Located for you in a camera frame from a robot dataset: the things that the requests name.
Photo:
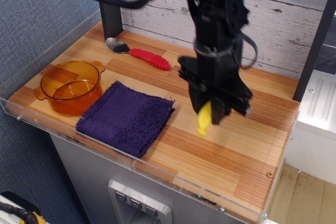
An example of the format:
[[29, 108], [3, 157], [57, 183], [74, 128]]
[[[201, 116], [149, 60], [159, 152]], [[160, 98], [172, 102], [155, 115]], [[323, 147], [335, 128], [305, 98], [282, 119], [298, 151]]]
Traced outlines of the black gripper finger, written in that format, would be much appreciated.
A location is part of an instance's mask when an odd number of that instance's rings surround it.
[[208, 87], [204, 83], [197, 85], [189, 84], [189, 94], [193, 110], [196, 114], [212, 98]]
[[219, 124], [232, 111], [230, 96], [211, 96], [212, 124]]

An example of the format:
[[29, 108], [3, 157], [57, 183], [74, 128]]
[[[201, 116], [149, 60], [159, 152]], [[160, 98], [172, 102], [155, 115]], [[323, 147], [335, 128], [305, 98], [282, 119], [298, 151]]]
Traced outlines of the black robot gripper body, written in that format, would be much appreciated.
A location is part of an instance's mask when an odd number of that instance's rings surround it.
[[198, 53], [196, 58], [180, 56], [180, 77], [189, 84], [204, 83], [211, 96], [228, 95], [231, 99], [232, 110], [243, 116], [251, 114], [249, 100], [253, 93], [239, 76], [242, 51], [229, 49], [214, 54]]

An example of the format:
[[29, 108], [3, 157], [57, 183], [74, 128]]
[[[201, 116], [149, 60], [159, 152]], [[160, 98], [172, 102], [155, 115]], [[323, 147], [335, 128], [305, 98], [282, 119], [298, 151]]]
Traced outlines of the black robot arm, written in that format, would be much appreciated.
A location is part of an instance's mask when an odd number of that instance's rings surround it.
[[239, 76], [248, 23], [243, 0], [186, 0], [195, 25], [196, 57], [181, 56], [180, 76], [188, 82], [193, 109], [210, 104], [211, 123], [218, 124], [235, 110], [250, 113], [253, 94]]

